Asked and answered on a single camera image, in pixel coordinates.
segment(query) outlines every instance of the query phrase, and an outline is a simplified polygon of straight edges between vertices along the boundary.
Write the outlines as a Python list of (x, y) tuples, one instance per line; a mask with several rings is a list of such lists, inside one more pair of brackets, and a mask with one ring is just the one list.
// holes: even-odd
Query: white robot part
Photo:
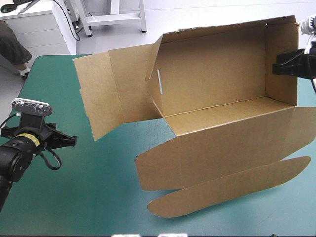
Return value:
[(311, 15), (301, 23), (302, 34), (311, 35), (316, 32), (316, 15)]

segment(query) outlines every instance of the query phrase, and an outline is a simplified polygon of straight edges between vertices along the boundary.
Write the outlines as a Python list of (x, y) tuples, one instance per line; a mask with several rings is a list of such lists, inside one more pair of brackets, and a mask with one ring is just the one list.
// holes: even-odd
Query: open cardboard box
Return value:
[(186, 29), (75, 59), (95, 139), (156, 118), (176, 135), (136, 159), (142, 189), (181, 189), (150, 211), (188, 214), (305, 168), (309, 157), (280, 160), (314, 140), (316, 110), (296, 107), (297, 78), (272, 74), (277, 55), (298, 48), (298, 28), (288, 16)]

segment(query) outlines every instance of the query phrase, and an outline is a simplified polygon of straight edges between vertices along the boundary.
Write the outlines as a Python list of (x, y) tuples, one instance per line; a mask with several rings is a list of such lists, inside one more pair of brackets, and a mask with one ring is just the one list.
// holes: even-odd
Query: person's leg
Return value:
[(25, 79), (30, 71), (26, 63), (32, 55), (17, 40), (9, 26), (0, 20), (0, 54), (11, 62)]

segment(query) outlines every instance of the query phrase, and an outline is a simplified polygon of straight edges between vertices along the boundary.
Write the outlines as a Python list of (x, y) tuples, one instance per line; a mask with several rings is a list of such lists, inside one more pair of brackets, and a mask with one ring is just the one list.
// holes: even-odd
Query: box flap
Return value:
[(148, 209), (160, 217), (187, 215), (208, 206), (281, 185), (301, 173), (310, 161), (310, 157), (288, 159), (207, 181), (151, 201)]
[(97, 140), (124, 122), (109, 53), (77, 58), (75, 66), (84, 107)]
[(152, 44), (74, 60), (94, 139), (124, 122), (161, 118), (144, 81)]
[(281, 160), (314, 140), (315, 117), (291, 107), (171, 139), (136, 159), (141, 187), (181, 189)]

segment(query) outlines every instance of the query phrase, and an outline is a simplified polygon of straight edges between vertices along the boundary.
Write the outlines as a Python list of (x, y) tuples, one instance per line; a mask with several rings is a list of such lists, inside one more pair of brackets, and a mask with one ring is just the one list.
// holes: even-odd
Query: green table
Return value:
[[(167, 192), (141, 190), (134, 159), (174, 135), (164, 120), (156, 119), (124, 124), (94, 142), (73, 65), (76, 57), (38, 58), (21, 91), (22, 98), (49, 103), (54, 112), (46, 121), (77, 135), (78, 143), (57, 150), (63, 160), (58, 171), (49, 170), (40, 157), (32, 162), (0, 213), (0, 235), (315, 235), (315, 142), (290, 156), (311, 155), (313, 161), (285, 185), (184, 217), (152, 215), (148, 202)], [(308, 80), (299, 80), (299, 96), (300, 106), (316, 105)], [(6, 140), (0, 138), (0, 144)]]

